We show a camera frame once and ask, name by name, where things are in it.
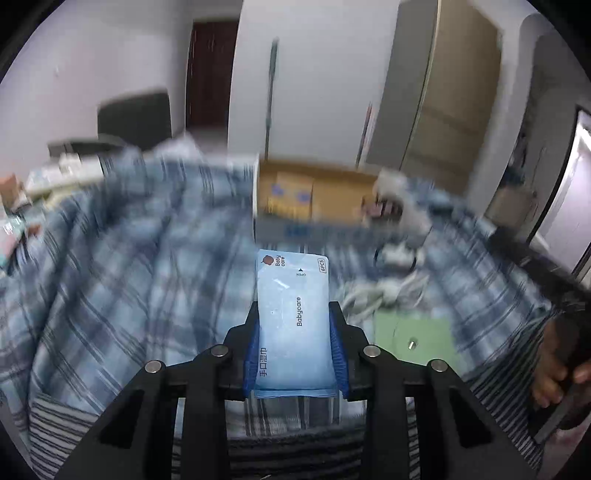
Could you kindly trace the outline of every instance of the bed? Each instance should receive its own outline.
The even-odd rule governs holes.
[[[105,182],[64,200],[27,260],[0,279],[0,390],[40,478],[53,478],[147,361],[191,360],[244,322],[258,248],[326,255],[332,300],[347,281],[386,275],[374,249],[256,245],[252,166],[212,162],[183,145],[105,158]],[[521,270],[488,252],[490,224],[430,183],[410,181],[409,190],[433,221],[422,308],[450,322],[463,378],[539,468],[526,405],[550,305]],[[359,326],[371,341],[372,319]],[[342,398],[228,402],[233,476],[283,478],[306,467],[313,478],[354,478],[364,415],[364,403]],[[412,404],[409,419],[416,447]],[[418,459],[415,448],[413,478]]]

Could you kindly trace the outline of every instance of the cardboard box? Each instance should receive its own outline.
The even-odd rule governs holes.
[[[255,240],[260,244],[345,244],[378,246],[386,241],[405,240],[414,247],[423,244],[426,233],[403,232],[389,224],[362,223],[363,197],[374,197],[379,168],[354,170],[334,164],[302,160],[260,160],[254,171],[252,210]],[[267,213],[277,178],[312,179],[309,220],[290,219]]]

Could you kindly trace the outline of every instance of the dark red door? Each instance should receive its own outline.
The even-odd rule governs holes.
[[[187,127],[228,124],[238,21],[195,23],[187,69]]]

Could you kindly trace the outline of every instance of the blue gripper pad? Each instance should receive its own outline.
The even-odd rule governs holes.
[[[339,332],[336,329],[335,319],[332,311],[329,309],[330,317],[330,349],[333,359],[333,368],[335,369],[336,383],[343,394],[343,398],[349,395],[349,368],[343,349],[343,343],[340,340]]]
[[[256,373],[258,372],[258,361],[259,361],[259,321],[256,319],[254,332],[250,343],[248,344],[248,350],[246,352],[246,360],[244,360],[244,396],[248,397],[251,390],[255,386]]]

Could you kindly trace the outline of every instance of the plaid blanket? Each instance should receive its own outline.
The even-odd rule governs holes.
[[[548,304],[523,272],[488,253],[486,222],[427,183],[411,190],[434,220],[423,308],[450,322],[465,377],[478,379],[521,332],[538,326]],[[191,360],[245,320],[256,298],[251,197],[250,167],[138,155],[112,164],[104,184],[49,216],[30,260],[0,279],[0,389],[24,433],[40,394],[100,414],[146,361]],[[388,275],[376,267],[373,250],[329,245],[310,252],[329,258],[336,300],[346,281]],[[371,319],[362,326],[371,339]],[[526,378],[515,388],[527,386]],[[525,411],[525,404],[511,408]],[[365,405],[252,398],[228,402],[227,412],[229,437],[269,436],[358,424]],[[522,438],[524,429],[516,430]]]

